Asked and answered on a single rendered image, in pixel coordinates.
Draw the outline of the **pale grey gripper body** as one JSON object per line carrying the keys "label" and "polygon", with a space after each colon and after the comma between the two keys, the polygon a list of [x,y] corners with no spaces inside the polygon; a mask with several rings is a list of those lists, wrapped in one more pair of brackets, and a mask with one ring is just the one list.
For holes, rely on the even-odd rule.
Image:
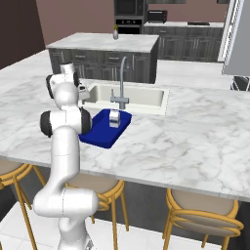
{"label": "pale grey gripper body", "polygon": [[83,105],[85,101],[90,98],[89,90],[85,85],[78,86],[78,94],[79,94],[79,100],[78,100],[79,105]]}

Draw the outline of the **blue tray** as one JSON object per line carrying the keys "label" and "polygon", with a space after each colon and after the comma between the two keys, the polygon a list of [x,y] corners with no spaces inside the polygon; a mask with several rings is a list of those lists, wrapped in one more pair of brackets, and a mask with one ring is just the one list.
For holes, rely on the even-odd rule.
{"label": "blue tray", "polygon": [[111,148],[121,134],[131,123],[132,114],[126,111],[119,111],[120,125],[118,128],[109,126],[110,110],[102,109],[92,118],[92,129],[87,134],[79,135],[79,140],[93,146]]}

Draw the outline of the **grey metal tap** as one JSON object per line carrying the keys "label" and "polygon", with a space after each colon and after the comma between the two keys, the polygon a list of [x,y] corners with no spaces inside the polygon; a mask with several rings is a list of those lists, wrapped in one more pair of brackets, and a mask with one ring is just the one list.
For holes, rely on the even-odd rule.
{"label": "grey metal tap", "polygon": [[124,65],[126,64],[127,57],[124,57],[121,62],[121,68],[120,68],[120,96],[115,97],[114,91],[111,91],[111,97],[110,101],[112,103],[118,103],[119,108],[124,110],[126,108],[126,105],[129,103],[129,99],[124,97],[124,83],[123,83],[123,75],[124,75]]}

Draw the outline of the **white grey carton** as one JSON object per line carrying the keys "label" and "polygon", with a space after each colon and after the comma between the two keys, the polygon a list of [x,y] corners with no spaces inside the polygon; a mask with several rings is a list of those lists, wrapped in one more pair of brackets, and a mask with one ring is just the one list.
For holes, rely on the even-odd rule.
{"label": "white grey carton", "polygon": [[120,126],[120,112],[117,109],[112,109],[109,113],[109,126],[112,128]]}

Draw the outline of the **dark grey kitchen island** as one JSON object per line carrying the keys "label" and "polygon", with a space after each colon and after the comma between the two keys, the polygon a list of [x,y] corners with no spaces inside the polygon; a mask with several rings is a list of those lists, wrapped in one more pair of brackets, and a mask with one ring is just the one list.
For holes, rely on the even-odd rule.
{"label": "dark grey kitchen island", "polygon": [[83,79],[120,80],[153,84],[156,79],[158,35],[82,33],[69,35],[47,46],[52,70],[73,63]]}

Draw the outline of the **cream sink basin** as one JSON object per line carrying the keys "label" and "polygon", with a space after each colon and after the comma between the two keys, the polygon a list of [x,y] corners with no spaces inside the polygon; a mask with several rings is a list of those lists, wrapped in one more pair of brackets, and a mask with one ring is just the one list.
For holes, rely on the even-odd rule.
{"label": "cream sink basin", "polygon": [[[125,85],[124,97],[129,99],[125,110],[130,113],[165,115],[169,89],[145,87],[143,85]],[[114,84],[93,83],[89,87],[90,98],[84,106],[90,108],[119,108],[119,104],[110,101],[111,94],[118,97],[120,87]]]}

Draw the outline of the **wooden stool with beige seat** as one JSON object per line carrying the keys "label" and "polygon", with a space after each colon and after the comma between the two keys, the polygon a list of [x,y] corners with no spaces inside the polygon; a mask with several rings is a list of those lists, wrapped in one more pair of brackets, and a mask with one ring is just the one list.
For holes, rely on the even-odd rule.
{"label": "wooden stool with beige seat", "polygon": [[25,221],[29,239],[31,241],[32,249],[38,250],[35,242],[35,238],[32,232],[31,224],[27,215],[26,208],[31,209],[31,204],[28,201],[24,191],[21,188],[20,180],[26,177],[30,171],[33,170],[38,177],[38,180],[42,186],[46,185],[45,179],[43,178],[40,170],[36,165],[18,163],[9,160],[0,160],[0,189],[8,187],[10,185],[15,186],[15,190],[18,196],[18,201],[20,203],[22,215]]}
{"label": "wooden stool with beige seat", "polygon": [[168,215],[162,238],[168,250],[172,227],[203,234],[204,248],[210,235],[223,239],[221,250],[228,250],[229,240],[240,236],[244,225],[236,219],[238,201],[193,192],[166,189]]}
{"label": "wooden stool with beige seat", "polygon": [[112,231],[113,231],[113,249],[117,247],[117,223],[116,223],[116,208],[115,201],[121,199],[121,206],[125,222],[125,229],[129,230],[129,220],[127,215],[127,207],[125,202],[123,180],[116,180],[105,177],[98,177],[86,174],[78,174],[70,182],[66,183],[67,188],[88,188],[95,191],[99,198],[99,211],[111,210]]}

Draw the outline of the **black toaster oven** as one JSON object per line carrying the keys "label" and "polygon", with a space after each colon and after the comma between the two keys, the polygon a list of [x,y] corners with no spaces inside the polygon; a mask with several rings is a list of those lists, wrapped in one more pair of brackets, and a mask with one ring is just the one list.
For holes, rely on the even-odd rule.
{"label": "black toaster oven", "polygon": [[148,22],[166,22],[168,16],[167,10],[149,10],[147,12]]}

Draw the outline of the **dark grey cupboard run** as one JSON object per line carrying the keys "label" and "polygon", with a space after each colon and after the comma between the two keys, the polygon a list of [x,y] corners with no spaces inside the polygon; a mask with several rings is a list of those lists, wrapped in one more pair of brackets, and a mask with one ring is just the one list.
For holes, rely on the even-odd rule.
{"label": "dark grey cupboard run", "polygon": [[158,35],[158,58],[165,61],[216,63],[224,24],[188,25],[187,21],[146,22],[144,34]]}

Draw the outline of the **black wall oven stack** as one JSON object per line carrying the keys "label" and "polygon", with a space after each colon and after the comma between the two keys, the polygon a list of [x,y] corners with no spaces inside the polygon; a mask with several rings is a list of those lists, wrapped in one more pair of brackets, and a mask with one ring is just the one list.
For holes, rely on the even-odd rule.
{"label": "black wall oven stack", "polygon": [[146,0],[114,0],[114,23],[119,34],[141,34]]}

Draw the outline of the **dark wall cupboards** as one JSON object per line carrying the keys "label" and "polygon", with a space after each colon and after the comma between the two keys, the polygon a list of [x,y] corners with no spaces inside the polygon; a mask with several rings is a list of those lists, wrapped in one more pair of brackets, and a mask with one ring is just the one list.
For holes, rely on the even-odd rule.
{"label": "dark wall cupboards", "polygon": [[146,0],[148,4],[185,4],[187,0]]}

